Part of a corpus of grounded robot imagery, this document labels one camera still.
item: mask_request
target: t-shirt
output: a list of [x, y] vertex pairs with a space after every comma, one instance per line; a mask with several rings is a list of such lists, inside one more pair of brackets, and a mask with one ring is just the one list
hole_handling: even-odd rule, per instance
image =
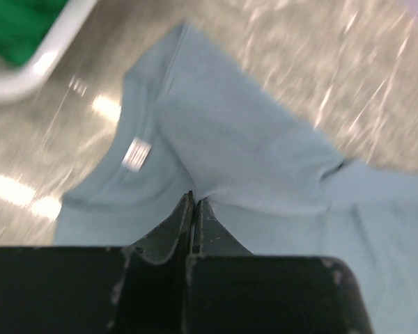
[[189, 190], [253, 254], [342, 259], [377, 334], [418, 334], [418, 176], [348, 161], [181, 24], [125, 76], [114, 143], [64, 195], [54, 243], [132, 244]]

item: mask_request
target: green fabric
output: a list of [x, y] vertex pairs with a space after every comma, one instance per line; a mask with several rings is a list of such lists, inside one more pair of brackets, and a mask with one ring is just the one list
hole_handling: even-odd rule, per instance
[[25, 64], [68, 0], [0, 0], [0, 56]]

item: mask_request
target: white tag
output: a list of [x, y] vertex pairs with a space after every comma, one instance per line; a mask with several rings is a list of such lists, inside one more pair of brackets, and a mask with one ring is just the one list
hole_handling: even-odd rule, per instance
[[123, 165], [137, 172], [144, 164], [151, 148], [151, 144], [135, 137], [124, 157]]

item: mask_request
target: tiled floor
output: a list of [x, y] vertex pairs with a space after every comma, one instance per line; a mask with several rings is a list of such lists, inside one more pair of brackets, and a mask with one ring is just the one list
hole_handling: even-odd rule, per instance
[[48, 83], [0, 106], [1, 245], [50, 242], [111, 143], [124, 72], [185, 18], [346, 154], [418, 172], [418, 25], [394, 2], [101, 0]]

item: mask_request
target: floor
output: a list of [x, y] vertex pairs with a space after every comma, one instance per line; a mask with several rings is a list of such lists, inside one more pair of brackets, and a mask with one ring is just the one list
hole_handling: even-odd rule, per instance
[[112, 141], [124, 72], [183, 19], [342, 152], [418, 173], [418, 23], [392, 0], [101, 0], [48, 83], [0, 106], [0, 245], [51, 242]]

